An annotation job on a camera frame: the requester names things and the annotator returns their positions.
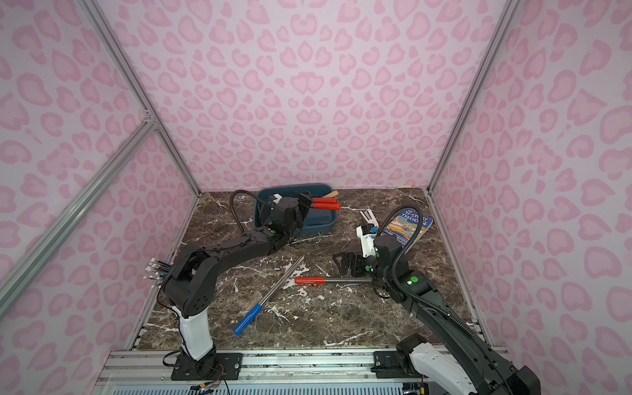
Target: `mounting plate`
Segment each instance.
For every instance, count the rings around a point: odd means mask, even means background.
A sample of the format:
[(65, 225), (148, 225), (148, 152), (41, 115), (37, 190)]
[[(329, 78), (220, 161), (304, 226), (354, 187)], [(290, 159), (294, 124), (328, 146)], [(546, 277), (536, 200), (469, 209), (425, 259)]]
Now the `mounting plate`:
[(398, 351), (376, 351), (373, 353), (375, 366), (371, 372), (375, 373), (378, 379), (401, 379), (411, 377), (422, 378), (423, 375), (412, 372), (407, 374), (404, 371), (404, 360)]
[[(217, 363), (215, 369), (221, 372), (224, 367), (223, 379), (237, 380), (241, 371), (241, 353), (218, 353), (216, 354)], [(171, 372), (171, 380), (173, 381), (189, 381), (189, 380), (213, 380), (217, 378), (217, 370), (213, 368), (195, 368), (185, 361), (185, 357), (180, 354), (176, 359), (176, 367)]]

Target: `black mounting bracket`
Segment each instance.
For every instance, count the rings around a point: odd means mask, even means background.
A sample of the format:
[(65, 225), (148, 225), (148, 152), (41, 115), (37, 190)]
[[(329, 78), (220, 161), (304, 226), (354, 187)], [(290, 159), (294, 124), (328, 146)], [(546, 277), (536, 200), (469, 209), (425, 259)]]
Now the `black mounting bracket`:
[(216, 380), (222, 371), (222, 379), (237, 380), (241, 371), (241, 353), (216, 353), (215, 346), (201, 360), (196, 361), (184, 351), (176, 359), (171, 372), (173, 381)]
[(423, 378), (423, 375), (409, 367), (408, 357), (400, 351), (376, 351), (373, 353), (375, 365), (371, 372), (378, 379), (410, 379)]

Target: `blue plastic tray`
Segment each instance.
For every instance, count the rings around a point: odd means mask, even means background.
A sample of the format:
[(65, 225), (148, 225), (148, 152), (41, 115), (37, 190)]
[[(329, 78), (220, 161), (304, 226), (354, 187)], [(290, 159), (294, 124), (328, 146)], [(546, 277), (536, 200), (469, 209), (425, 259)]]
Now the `blue plastic tray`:
[[(333, 189), (331, 189), (331, 187), (327, 184), (288, 185), (260, 190), (257, 193), (257, 196), (263, 200), (267, 200), (270, 195), (274, 195), (275, 193), (285, 197), (295, 197), (297, 192), (303, 191), (311, 192), (312, 197), (323, 197), (333, 191)], [(261, 226), (261, 219), (259, 218), (260, 208), (261, 203), (257, 202), (257, 204), (255, 204), (255, 213), (253, 216), (255, 227)], [(338, 211), (310, 209), (307, 213), (307, 217), (303, 223), (303, 230), (301, 230), (300, 234), (329, 232), (334, 229), (336, 219), (338, 219)]]

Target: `black cable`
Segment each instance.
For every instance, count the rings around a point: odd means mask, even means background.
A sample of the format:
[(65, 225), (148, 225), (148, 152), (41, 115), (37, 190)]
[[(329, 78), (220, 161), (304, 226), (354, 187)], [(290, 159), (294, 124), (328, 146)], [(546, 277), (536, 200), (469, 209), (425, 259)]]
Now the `black cable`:
[(375, 279), (373, 279), (372, 284), (373, 284), (373, 292), (374, 292), (374, 293), (375, 293), (378, 297), (380, 297), (380, 298), (382, 298), (382, 299), (391, 299), (391, 297), (390, 297), (390, 296), (384, 296), (384, 295), (380, 294), (380, 293), (377, 291), (377, 283), (375, 282)]
[(464, 332), (466, 332), (469, 336), (474, 336), (474, 333), (470, 330), (470, 328), (467, 327), (467, 325), (463, 325), (458, 319), (454, 318), (450, 313), (448, 313), (447, 311), (443, 310), (440, 306), (435, 305), (434, 303), (427, 301), (421, 297), (419, 297), (418, 295), (413, 294), (412, 292), (408, 291), (406, 288), (404, 288), (404, 286), (401, 284), (401, 282), (399, 281), (399, 278), (397, 277), (397, 264), (399, 263), (399, 259), (406, 253), (408, 252), (408, 250), (412, 247), (413, 243), (415, 242), (417, 236), (419, 236), (420, 231), (422, 230), (420, 221), (422, 220), (422, 211), (419, 207), (417, 207), (416, 205), (412, 205), (412, 204), (406, 204), (406, 205), (401, 205), (397, 208), (395, 208), (393, 211), (391, 211), (391, 213), (386, 217), (386, 220), (382, 223), (382, 227), (380, 229), (377, 230), (377, 234), (375, 235), (375, 237), (378, 237), (382, 231), (391, 223), (392, 218), (400, 211), (404, 210), (404, 209), (413, 209), (414, 211), (417, 212), (418, 216), (419, 216), (419, 220), (417, 222), (417, 227), (415, 228), (415, 232), (413, 233), (413, 236), (411, 236), (411, 238), (406, 242), (406, 245), (404, 246), (404, 248), (402, 248), (399, 251), (399, 254), (397, 254), (397, 256), (395, 256), (395, 259), (393, 260), (393, 263), (391, 265), (391, 277), (392, 277), (392, 281), (395, 284), (395, 286), (402, 291), (406, 296), (409, 296), (411, 299), (426, 305), (428, 307), (433, 308), (434, 310), (437, 310), (438, 312), (440, 312), (445, 318), (449, 319), (450, 321), (454, 322), (459, 328), (461, 328), (461, 330), (463, 330)]
[(165, 354), (165, 356), (163, 356), (163, 357), (162, 357), (162, 364), (163, 364), (163, 365), (165, 365), (165, 366), (167, 366), (167, 367), (170, 367), (170, 368), (175, 367), (175, 366), (176, 366), (176, 364), (175, 364), (175, 363), (166, 363), (166, 362), (165, 362), (165, 359), (167, 359), (167, 357), (168, 357), (168, 356), (171, 356), (171, 355), (177, 354), (177, 353), (179, 353), (179, 352), (180, 352), (180, 350), (178, 350), (178, 349), (177, 349), (177, 350), (174, 350), (174, 351), (172, 351), (172, 352), (170, 352), (170, 353), (168, 353), (168, 354)]
[[(403, 209), (413, 209), (417, 212), (417, 214), (419, 215), (419, 222), (417, 223), (417, 227), (415, 228), (415, 232), (413, 233), (413, 236), (411, 236), (411, 238), (408, 240), (408, 242), (406, 242), (406, 245), (404, 246), (404, 248), (402, 248), (399, 252), (399, 254), (397, 254), (397, 256), (395, 256), (395, 259), (393, 260), (393, 264), (391, 266), (391, 277), (393, 282), (395, 283), (395, 285), (397, 286), (397, 288), (402, 291), (404, 294), (406, 294), (407, 296), (409, 296), (410, 298), (412, 298), (413, 300), (426, 305), (426, 307), (423, 307), (424, 310), (430, 310), (433, 311), (435, 313), (440, 313), (442, 314), (445, 318), (449, 319), (450, 321), (454, 322), (457, 327), (459, 327), (464, 333), (466, 333), (468, 336), (470, 337), (474, 337), (474, 332), (472, 332), (472, 330), (470, 330), (469, 327), (467, 327), (467, 325), (463, 325), (458, 319), (454, 318), (450, 313), (448, 313), (447, 311), (443, 310), (441, 307), (435, 305), (434, 303), (427, 301), (421, 297), (419, 297), (418, 295), (415, 295), (413, 293), (411, 293), (410, 291), (408, 291), (406, 288), (404, 288), (404, 286), (401, 284), (401, 281), (399, 281), (399, 278), (397, 277), (397, 264), (399, 262), (399, 259), (406, 253), (408, 252), (408, 250), (412, 247), (412, 244), (415, 242), (417, 236), (419, 235), (419, 232), (421, 231), (421, 220), (422, 220), (422, 211), (415, 205), (402, 205), (397, 207), (396, 209), (394, 209), (386, 218), (386, 221), (383, 222), (383, 227), (378, 229), (377, 234), (375, 237), (379, 236), (382, 232), (382, 230), (384, 228), (386, 228), (388, 226), (388, 224), (391, 223), (392, 218), (394, 217), (395, 214), (397, 214), (399, 211), (403, 210)], [(476, 341), (476, 339), (474, 340), (474, 344), (476, 344), (476, 346), (478, 347), (478, 349), (480, 349), (480, 351), (485, 354), (485, 350), (483, 348), (483, 346), (481, 344), (478, 343), (478, 341)], [(500, 379), (503, 381), (504, 385), (507, 387), (507, 389), (509, 390), (510, 394), (513, 395), (513, 391), (511, 390), (511, 388), (509, 388), (509, 385), (507, 384), (507, 380), (505, 380), (505, 378), (501, 375), (501, 373), (498, 371), (498, 369), (494, 369), (496, 371), (496, 374), (500, 377)]]
[(222, 377), (222, 380), (224, 380), (224, 384), (226, 384), (226, 390), (228, 391), (228, 395), (231, 395), (231, 389), (228, 387), (228, 383), (226, 382), (226, 379)]
[[(159, 296), (160, 296), (160, 292), (164, 290), (164, 286), (167, 284), (167, 282), (171, 279), (171, 277), (167, 278), (167, 280), (162, 284), (162, 286), (158, 289), (158, 292), (156, 292), (156, 303), (158, 303), (160, 306), (169, 309), (170, 311), (172, 311), (172, 313), (174, 313), (176, 315), (176, 320), (178, 321), (178, 333), (180, 334), (180, 338), (182, 339), (182, 347), (185, 349), (186, 353), (191, 355), (191, 353), (189, 352), (189, 349), (186, 347), (186, 341), (185, 341), (185, 337), (182, 336), (182, 331), (180, 330), (180, 317), (178, 315), (178, 313), (174, 310), (174, 308), (169, 307), (167, 305), (163, 305), (162, 302), (159, 300)], [(164, 358), (162, 359), (162, 364), (165, 366), (169, 366), (164, 360), (165, 358), (167, 358), (169, 355), (173, 355), (175, 354), (175, 352), (171, 352), (167, 355), (164, 356)]]
[(270, 203), (266, 202), (265, 200), (261, 199), (260, 197), (256, 196), (254, 193), (250, 192), (250, 191), (246, 191), (243, 189), (238, 189), (234, 192), (231, 193), (231, 196), (228, 198), (228, 207), (231, 209), (231, 213), (233, 214), (233, 218), (235, 219), (235, 221), (237, 222), (237, 226), (239, 226), (239, 229), (241, 231), (241, 233), (245, 232), (245, 229), (243, 227), (243, 225), (241, 224), (241, 221), (239, 220), (239, 217), (237, 217), (237, 213), (235, 212), (235, 207), (234, 207), (234, 199), (235, 196), (239, 195), (240, 193), (245, 193), (246, 195), (250, 195), (253, 198), (257, 199), (257, 201), (259, 201), (261, 204), (273, 207)]

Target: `red screwdriver handle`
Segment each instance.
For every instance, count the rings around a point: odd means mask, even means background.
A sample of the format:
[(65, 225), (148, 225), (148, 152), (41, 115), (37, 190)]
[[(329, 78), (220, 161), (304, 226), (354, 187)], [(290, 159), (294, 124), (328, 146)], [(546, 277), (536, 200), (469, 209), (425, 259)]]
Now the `red screwdriver handle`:
[(314, 203), (312, 204), (312, 208), (314, 209), (321, 209), (321, 210), (340, 210), (340, 205), (339, 204), (334, 204), (334, 203)]
[(296, 277), (296, 284), (325, 284), (325, 277)]
[(336, 198), (313, 198), (312, 203), (338, 203)]

